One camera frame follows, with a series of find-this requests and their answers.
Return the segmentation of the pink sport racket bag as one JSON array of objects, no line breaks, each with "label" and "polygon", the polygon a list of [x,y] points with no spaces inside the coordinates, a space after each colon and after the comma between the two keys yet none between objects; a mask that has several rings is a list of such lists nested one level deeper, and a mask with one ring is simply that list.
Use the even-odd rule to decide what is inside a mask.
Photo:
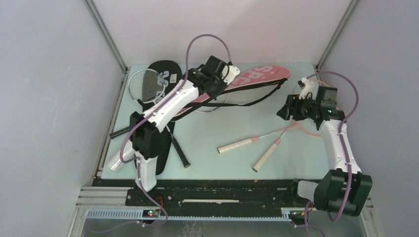
[{"label": "pink sport racket bag", "polygon": [[266,86],[274,86],[272,91],[254,101],[244,104],[234,103],[213,103],[212,99],[204,94],[185,106],[178,112],[171,120],[178,121],[186,115],[196,111],[201,107],[222,108],[222,107],[249,107],[255,105],[269,96],[274,94],[281,86],[290,78],[291,72],[289,69],[278,65],[264,65],[247,70],[240,74],[233,82],[222,92],[222,94],[230,94],[233,92],[248,91],[252,89],[259,89]]}]

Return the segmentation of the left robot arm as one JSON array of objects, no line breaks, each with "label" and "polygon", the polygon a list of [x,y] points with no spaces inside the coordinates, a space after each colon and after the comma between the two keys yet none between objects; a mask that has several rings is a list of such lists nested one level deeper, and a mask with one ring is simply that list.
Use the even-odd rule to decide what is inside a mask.
[{"label": "left robot arm", "polygon": [[140,119],[129,133],[129,140],[137,159],[136,183],[140,190],[137,199],[152,205],[156,199],[153,188],[157,184],[156,168],[161,133],[171,119],[186,105],[206,94],[216,99],[240,74],[232,62],[210,56],[198,68],[190,68],[175,88],[152,108],[137,115]]}]

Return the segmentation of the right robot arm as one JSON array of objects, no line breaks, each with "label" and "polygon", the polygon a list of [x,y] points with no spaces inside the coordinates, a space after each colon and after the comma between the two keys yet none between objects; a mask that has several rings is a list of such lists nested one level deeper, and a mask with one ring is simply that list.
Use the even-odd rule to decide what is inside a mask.
[{"label": "right robot arm", "polygon": [[323,139],[329,171],[319,183],[300,180],[287,193],[288,202],[301,206],[306,200],[318,210],[359,216],[369,196],[373,182],[362,173],[352,154],[345,114],[336,108],[337,88],[318,87],[316,98],[290,94],[277,116],[295,121],[311,119]]}]

